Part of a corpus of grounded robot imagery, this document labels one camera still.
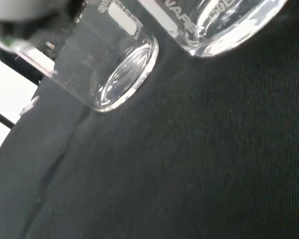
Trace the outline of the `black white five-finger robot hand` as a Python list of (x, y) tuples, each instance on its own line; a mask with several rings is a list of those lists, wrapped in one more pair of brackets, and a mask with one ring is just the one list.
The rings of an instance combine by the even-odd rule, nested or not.
[(63, 15), (69, 0), (0, 0), (0, 48), (10, 51), (15, 40), (31, 38)]

